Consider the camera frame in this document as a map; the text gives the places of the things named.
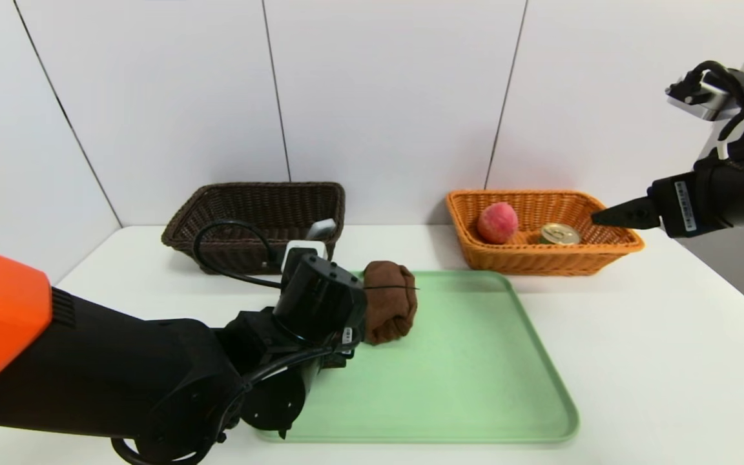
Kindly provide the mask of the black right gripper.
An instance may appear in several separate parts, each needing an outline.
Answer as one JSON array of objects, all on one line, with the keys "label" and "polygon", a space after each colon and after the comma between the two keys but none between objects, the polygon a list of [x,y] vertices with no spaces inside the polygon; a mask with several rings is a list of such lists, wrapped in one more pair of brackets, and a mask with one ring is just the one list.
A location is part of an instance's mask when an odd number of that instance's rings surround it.
[{"label": "black right gripper", "polygon": [[662,220],[673,238],[744,227],[744,163],[705,158],[690,172],[655,181],[648,196],[594,212],[591,221],[649,230],[658,229]]}]

